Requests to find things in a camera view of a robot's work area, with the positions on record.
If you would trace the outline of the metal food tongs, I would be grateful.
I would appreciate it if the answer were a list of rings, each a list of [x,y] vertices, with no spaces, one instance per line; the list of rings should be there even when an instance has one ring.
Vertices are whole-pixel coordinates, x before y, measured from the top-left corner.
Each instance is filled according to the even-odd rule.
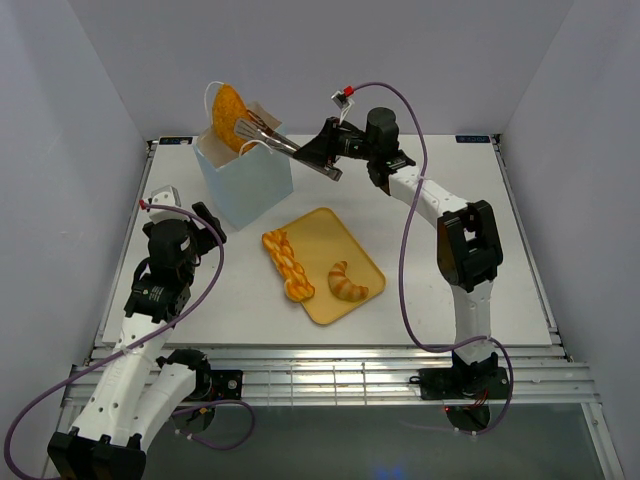
[[[244,139],[247,144],[262,142],[267,147],[297,160],[333,181],[338,181],[342,176],[342,171],[330,164],[321,166],[317,162],[300,158],[297,154],[299,145],[276,132],[263,118],[251,110],[248,111],[248,119],[241,117],[235,121],[234,134]]]

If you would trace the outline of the brown oval crusty bread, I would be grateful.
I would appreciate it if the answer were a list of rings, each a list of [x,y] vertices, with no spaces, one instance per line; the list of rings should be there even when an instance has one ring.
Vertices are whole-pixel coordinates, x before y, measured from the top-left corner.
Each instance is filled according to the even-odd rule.
[[[233,152],[239,153],[245,141],[234,133],[238,119],[249,119],[239,93],[229,84],[219,86],[212,105],[212,125],[217,137]]]

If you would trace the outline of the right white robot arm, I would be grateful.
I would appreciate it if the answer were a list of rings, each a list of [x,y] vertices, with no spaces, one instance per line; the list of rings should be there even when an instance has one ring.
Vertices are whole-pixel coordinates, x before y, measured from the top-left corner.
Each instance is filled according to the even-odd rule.
[[[334,165],[338,158],[366,161],[376,187],[435,229],[437,266],[454,300],[455,340],[447,350],[451,367],[425,368],[411,377],[422,399],[471,399],[476,405],[509,399],[511,369],[500,366],[499,347],[491,337],[491,292],[503,262],[493,209],[484,200],[469,202],[426,179],[401,150],[398,137],[395,113],[376,107],[368,112],[364,129],[328,118],[292,156],[332,180],[341,175]]]

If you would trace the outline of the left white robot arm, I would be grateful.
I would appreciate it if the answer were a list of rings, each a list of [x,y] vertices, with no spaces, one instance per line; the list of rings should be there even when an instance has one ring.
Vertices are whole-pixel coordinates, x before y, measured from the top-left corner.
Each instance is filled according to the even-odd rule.
[[[63,479],[139,479],[147,451],[178,404],[212,387],[198,351],[160,352],[177,321],[197,307],[190,299],[196,268],[227,237],[201,202],[190,210],[142,202],[148,255],[134,275],[114,360],[68,432],[53,434],[47,453]]]

